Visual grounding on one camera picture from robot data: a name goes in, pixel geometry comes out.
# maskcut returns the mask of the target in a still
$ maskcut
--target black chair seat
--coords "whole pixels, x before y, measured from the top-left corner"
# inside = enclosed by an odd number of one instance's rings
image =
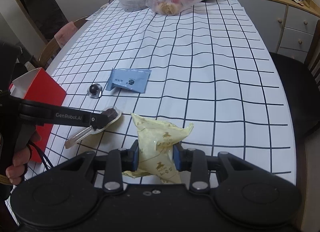
[[[320,91],[303,63],[276,53],[270,55],[284,87],[295,136],[300,138],[320,121]]]

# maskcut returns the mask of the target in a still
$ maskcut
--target paper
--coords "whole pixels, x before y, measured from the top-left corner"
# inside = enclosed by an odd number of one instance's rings
[[[109,3],[104,4],[103,6],[100,7],[98,11],[96,11],[94,14],[90,15],[88,18],[86,18],[87,21],[93,21],[101,12],[109,5]]]
[[[193,123],[186,128],[131,114],[138,129],[139,165],[135,172],[126,171],[133,178],[157,175],[166,182],[181,183],[172,156],[173,145],[185,139],[193,129]]]

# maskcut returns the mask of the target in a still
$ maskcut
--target table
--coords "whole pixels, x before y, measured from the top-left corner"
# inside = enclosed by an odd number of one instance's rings
[[[67,91],[63,106],[99,112],[115,105],[123,116],[68,150],[64,142],[82,128],[55,125],[45,151],[54,165],[87,150],[129,148],[137,138],[134,112],[179,127],[193,122],[184,148],[227,151],[295,184],[292,121],[271,57],[237,0],[209,1],[169,17],[149,9],[127,13],[115,0],[73,36],[48,68]],[[104,87],[112,68],[150,68],[146,92],[115,88],[89,98],[87,88]],[[44,171],[43,164],[29,167],[27,178]],[[188,176],[181,173],[184,182]],[[124,182],[160,180],[124,176]],[[214,173],[210,184],[217,186]]]

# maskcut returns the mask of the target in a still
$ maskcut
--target finger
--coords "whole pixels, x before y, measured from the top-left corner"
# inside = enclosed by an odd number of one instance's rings
[[[37,131],[35,131],[33,133],[33,135],[31,136],[30,140],[33,141],[33,142],[41,141],[41,136],[38,134]]]
[[[10,181],[13,185],[19,185],[20,182],[21,182],[21,177],[9,179],[9,181]]]
[[[11,165],[5,170],[5,174],[9,179],[15,179],[20,177],[24,173],[24,171],[25,171],[24,165],[17,166],[17,167],[14,167],[13,165]]]
[[[28,147],[26,147],[14,154],[12,163],[13,163],[13,166],[20,166],[27,163],[29,159],[30,159],[30,150]]]

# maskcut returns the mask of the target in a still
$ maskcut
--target red cardboard box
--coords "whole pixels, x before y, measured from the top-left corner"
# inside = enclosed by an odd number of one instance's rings
[[[27,72],[13,81],[11,95],[41,103],[61,106],[66,92],[52,77],[43,69],[37,68]],[[41,136],[41,141],[35,144],[44,152],[53,124],[37,126],[36,130]],[[31,161],[41,162],[37,151],[32,147]]]

